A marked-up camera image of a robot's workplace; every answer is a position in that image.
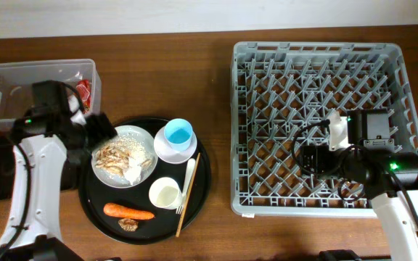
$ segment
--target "black tray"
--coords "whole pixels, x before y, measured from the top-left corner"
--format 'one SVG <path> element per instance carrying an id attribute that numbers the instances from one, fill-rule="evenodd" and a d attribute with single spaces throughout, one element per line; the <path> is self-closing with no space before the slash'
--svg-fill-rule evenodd
<path id="1" fill-rule="evenodd" d="M 118 125 L 135 125 L 148 131 L 151 136 L 156 133 L 168 122 L 168 120 L 155 117 L 142 117 L 128 120 Z M 186 228 L 197 216 L 210 188 L 210 163 L 208 155 L 197 140 L 197 149 L 193 158 L 196 159 L 197 153 L 201 153 L 200 162 L 197 168 L 192 193 L 189 198 L 187 213 L 183 223 Z M 172 165 L 159 159 L 155 170 L 145 181 L 132 188 L 112 188 L 101 182 L 93 173 L 91 165 L 81 176 L 78 187 L 81 206 L 88 219 L 105 235 L 117 241 L 129 244 L 152 244 L 175 235 L 179 224 L 180 215 L 175 210 L 164 210 L 151 204 L 148 197 L 150 186 L 158 178 L 171 177 L 183 187 L 185 170 L 187 163 Z M 108 202 L 114 202 L 126 207 L 138 210 L 146 210 L 155 214 L 152 220 L 139 220 L 138 229 L 135 232 L 125 232 L 118 225 L 120 218 L 109 217 L 103 213 L 103 207 Z"/>

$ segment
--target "white fork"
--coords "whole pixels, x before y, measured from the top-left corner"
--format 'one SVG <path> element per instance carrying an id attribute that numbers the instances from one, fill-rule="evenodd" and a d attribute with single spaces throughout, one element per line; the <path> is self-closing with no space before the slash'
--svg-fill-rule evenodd
<path id="1" fill-rule="evenodd" d="M 183 183 L 183 191 L 181 192 L 181 195 L 183 196 L 183 199 L 181 200 L 180 206 L 177 207 L 177 210 L 176 210 L 176 213 L 178 215 L 180 215 L 183 212 L 183 206 L 185 205 L 185 201 L 187 200 L 187 192 L 188 192 L 189 182 L 192 179 L 193 170 L 194 170 L 195 165 L 196 165 L 196 160 L 188 159 L 187 171 L 185 172 L 185 181 Z"/>

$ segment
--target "cable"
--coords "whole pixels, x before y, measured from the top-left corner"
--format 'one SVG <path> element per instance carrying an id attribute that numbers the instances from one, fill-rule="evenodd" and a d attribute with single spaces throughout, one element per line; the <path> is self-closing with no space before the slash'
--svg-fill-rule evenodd
<path id="1" fill-rule="evenodd" d="M 311 124 L 311 125 L 308 125 L 308 126 L 306 126 L 306 127 L 303 127 L 303 128 L 301 128 L 296 134 L 295 134 L 295 137 L 293 138 L 293 142 L 292 142 L 292 151 L 291 151 L 291 157 L 293 158 L 293 160 L 295 161 L 295 163 L 296 163 L 296 165 L 301 169 L 301 173 L 302 174 L 309 174 L 309 175 L 331 175 L 331 174 L 333 174 L 333 173 L 336 173 L 339 169 L 340 169 L 340 166 L 339 165 L 337 165 L 335 168 L 333 168 L 332 170 L 328 170 L 327 172 L 325 172 L 325 173 L 316 173 L 316 172 L 314 172 L 314 171 L 312 171 L 312 170 L 308 170 L 308 169 L 306 169 L 304 166 L 303 166 L 303 164 L 301 164 L 300 162 L 299 162 L 299 160 L 298 160 L 298 158 L 296 158 L 296 155 L 295 155 L 295 145 L 296 145 L 296 141 L 298 140 L 298 138 L 299 138 L 299 136 L 301 135 L 301 133 L 303 133 L 304 131 L 306 131 L 306 130 L 309 130 L 309 129 L 312 129 L 312 128 L 314 128 L 314 127 L 326 127 L 326 126 L 328 126 L 330 124 L 330 121 L 329 120 L 322 120 L 322 121 L 320 121 L 319 123 L 314 123 L 314 124 Z"/>
<path id="2" fill-rule="evenodd" d="M 345 197 L 343 196 L 343 193 L 342 193 L 342 189 L 343 189 L 343 185 L 345 185 L 346 181 L 349 181 L 349 180 L 346 180 L 344 178 L 338 183 L 338 185 L 337 185 L 338 196 L 341 198 L 341 200 L 343 200 L 344 202 L 347 202 L 347 203 L 353 203 L 355 201 L 360 200 L 364 196 L 364 192 L 359 193 L 359 195 L 357 197 L 353 198 L 353 199 L 345 199 Z"/>
<path id="3" fill-rule="evenodd" d="M 30 191 L 31 191 L 31 184 L 32 184 L 32 172 L 31 172 L 30 161 L 28 160 L 27 154 L 24 152 L 24 150 L 19 144 L 15 143 L 9 137 L 7 137 L 7 139 L 19 149 L 20 153 L 23 156 L 23 159 L 25 160 L 25 169 L 27 170 L 27 189 L 25 192 L 25 203 L 23 207 L 22 218 L 20 218 L 19 225 L 15 226 L 15 233 L 12 236 L 12 238 L 9 240 L 9 242 L 7 242 L 6 245 L 0 248 L 0 260 L 6 254 L 6 252 L 11 248 L 11 246 L 15 243 L 15 241 L 20 236 L 22 231 L 25 229 L 25 221 L 27 220 L 27 215 L 28 215 L 28 206 L 30 204 Z"/>
<path id="4" fill-rule="evenodd" d="M 76 88 L 73 88 L 72 86 L 66 84 L 66 83 L 62 83 L 64 87 L 68 88 L 69 90 L 71 90 L 75 97 L 77 98 L 78 101 L 78 108 L 80 109 L 80 111 L 82 111 L 82 113 L 85 113 L 85 107 L 83 105 L 83 102 L 81 101 L 81 97 L 80 97 L 80 93 L 78 92 L 78 90 Z"/>

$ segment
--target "white saucer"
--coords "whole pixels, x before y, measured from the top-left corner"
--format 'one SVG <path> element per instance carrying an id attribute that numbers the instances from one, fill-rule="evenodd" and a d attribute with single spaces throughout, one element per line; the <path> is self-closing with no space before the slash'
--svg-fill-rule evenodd
<path id="1" fill-rule="evenodd" d="M 157 156 L 171 164 L 180 164 L 186 162 L 191 156 L 193 156 L 196 151 L 197 140 L 196 135 L 193 133 L 192 141 L 189 144 L 187 150 L 182 152 L 177 152 L 171 148 L 171 145 L 165 140 L 164 136 L 164 127 L 162 127 L 154 137 L 154 150 L 156 151 Z"/>

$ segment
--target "wooden surface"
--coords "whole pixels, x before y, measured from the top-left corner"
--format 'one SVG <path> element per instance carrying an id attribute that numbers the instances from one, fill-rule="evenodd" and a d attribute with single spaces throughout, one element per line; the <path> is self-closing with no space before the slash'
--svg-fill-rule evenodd
<path id="1" fill-rule="evenodd" d="M 102 110 L 114 123 L 157 115 L 188 119 L 208 150 L 213 185 L 179 239 L 133 246 L 113 241 L 86 218 L 77 191 L 61 193 L 64 242 L 86 260 L 304 259 L 321 250 L 388 255 L 378 220 L 256 217 L 230 208 L 230 60 L 238 41 L 393 42 L 403 49 L 418 114 L 418 26 L 322 28 L 234 33 L 87 36 L 0 40 L 0 63 L 91 58 L 102 80 Z M 0 236 L 9 213 L 0 202 Z"/>

